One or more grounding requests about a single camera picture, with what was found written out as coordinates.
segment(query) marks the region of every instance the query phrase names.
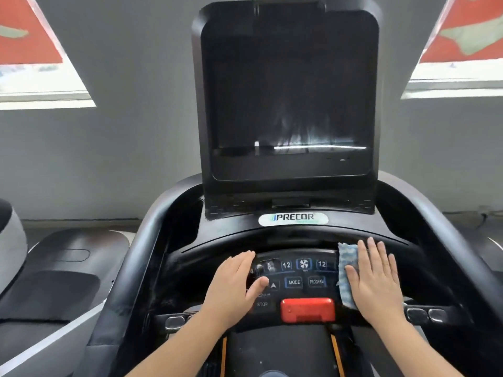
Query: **white logo plate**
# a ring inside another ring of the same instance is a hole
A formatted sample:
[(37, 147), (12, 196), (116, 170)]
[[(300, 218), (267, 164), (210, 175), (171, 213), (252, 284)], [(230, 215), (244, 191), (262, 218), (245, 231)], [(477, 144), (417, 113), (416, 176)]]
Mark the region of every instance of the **white logo plate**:
[(259, 217), (261, 226), (326, 225), (327, 223), (329, 223), (329, 217), (324, 213), (316, 212), (264, 214)]

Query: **blue cleaning cloth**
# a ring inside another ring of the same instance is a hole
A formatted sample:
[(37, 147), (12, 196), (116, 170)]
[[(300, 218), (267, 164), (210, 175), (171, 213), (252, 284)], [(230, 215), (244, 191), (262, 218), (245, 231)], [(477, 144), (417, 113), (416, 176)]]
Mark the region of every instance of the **blue cleaning cloth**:
[(351, 293), (351, 286), (349, 285), (348, 275), (344, 267), (351, 265), (358, 270), (358, 245), (348, 245), (347, 243), (339, 243), (339, 291), (341, 293), (341, 300), (343, 305), (353, 310), (358, 310), (353, 294)]

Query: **wall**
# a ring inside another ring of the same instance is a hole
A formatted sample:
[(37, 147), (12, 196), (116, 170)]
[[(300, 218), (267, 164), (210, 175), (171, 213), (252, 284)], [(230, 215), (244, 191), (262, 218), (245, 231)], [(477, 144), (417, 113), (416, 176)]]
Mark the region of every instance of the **wall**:
[[(216, 0), (38, 0), (98, 108), (0, 112), (0, 196), (23, 219), (141, 217), (199, 171), (193, 17)], [(400, 101), (444, 0), (377, 0), (382, 170), (445, 210), (503, 207), (495, 99)]]

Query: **red poster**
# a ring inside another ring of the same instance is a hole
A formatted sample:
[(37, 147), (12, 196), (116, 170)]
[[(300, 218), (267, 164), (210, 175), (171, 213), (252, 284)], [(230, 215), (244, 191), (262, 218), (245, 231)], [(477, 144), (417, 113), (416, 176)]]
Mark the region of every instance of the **red poster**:
[(455, 0), (421, 62), (503, 58), (503, 0)]
[(62, 63), (27, 0), (0, 0), (0, 65)]

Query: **red button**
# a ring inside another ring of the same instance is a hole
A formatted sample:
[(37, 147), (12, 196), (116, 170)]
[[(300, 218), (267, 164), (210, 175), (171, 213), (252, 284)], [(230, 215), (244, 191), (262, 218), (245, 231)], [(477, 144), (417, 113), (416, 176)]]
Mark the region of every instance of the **red button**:
[(283, 299), (281, 320), (285, 323), (325, 323), (336, 320), (336, 306), (330, 298)]

